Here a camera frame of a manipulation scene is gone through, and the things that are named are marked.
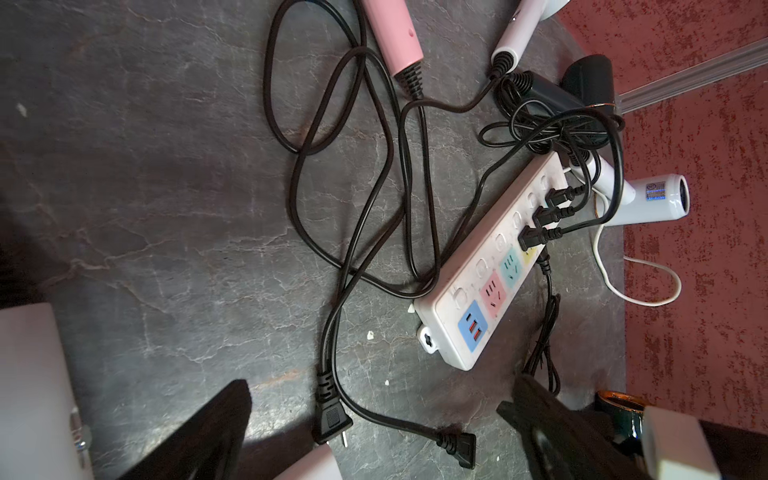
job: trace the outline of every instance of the white hair dryer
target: white hair dryer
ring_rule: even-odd
[[[610,201],[614,192],[614,168],[600,155],[598,155],[598,159],[601,165],[600,177],[592,185],[592,188]],[[594,175],[595,162],[592,155],[587,161],[587,169],[590,175]],[[584,183],[581,168],[571,164],[571,172],[580,182]],[[596,201],[596,214],[600,217],[605,212],[607,205],[603,201],[603,197],[599,195]],[[625,180],[621,205],[605,226],[677,220],[688,215],[689,211],[688,181],[682,175],[658,175],[631,182]]]
[[[512,67],[506,71],[513,71],[520,62],[525,47],[531,40],[536,25],[545,18],[549,18],[563,8],[570,0],[521,0],[518,4],[512,20],[504,30],[502,39],[498,41],[496,49],[491,55],[491,62],[496,55],[506,52],[512,56]]]

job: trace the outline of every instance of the mounting hole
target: mounting hole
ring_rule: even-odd
[[[427,327],[427,325],[422,324],[421,327],[419,327],[419,331],[416,333],[416,335],[419,338],[419,343],[425,352],[429,354],[437,352],[439,345],[435,339],[432,338],[432,331],[429,329],[429,327]]]

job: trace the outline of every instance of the pink outlet panel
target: pink outlet panel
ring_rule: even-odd
[[[493,318],[496,318],[499,310],[504,306],[504,300],[507,299],[504,284],[496,270],[493,271],[491,278],[488,279],[488,282],[480,289],[480,297],[485,304],[485,308],[488,309],[488,313],[490,313]]]

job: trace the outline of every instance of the wall trim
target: wall trim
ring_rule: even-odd
[[[620,94],[619,111],[626,114],[765,64],[768,38]]]

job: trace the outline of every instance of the hair dryer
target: hair dryer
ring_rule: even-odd
[[[570,0],[521,0],[517,10],[504,30],[502,39],[498,41],[496,49],[491,55],[491,62],[496,55],[506,52],[512,57],[512,67],[505,73],[514,70],[520,62],[520,57],[531,40],[536,25],[545,18],[551,17]]]
[[[592,188],[610,200],[614,191],[614,168],[600,155],[598,160],[601,165],[600,177]],[[594,161],[594,156],[590,155],[587,161],[590,175],[594,175],[595,172]],[[578,166],[571,164],[571,172],[584,183],[584,175]],[[596,214],[600,217],[607,205],[602,197],[598,196],[596,201]],[[605,226],[677,220],[688,215],[689,211],[688,181],[682,175],[658,175],[631,182],[625,180],[619,210]]]
[[[419,38],[405,0],[361,0],[389,74],[402,82],[414,98],[422,96]]]

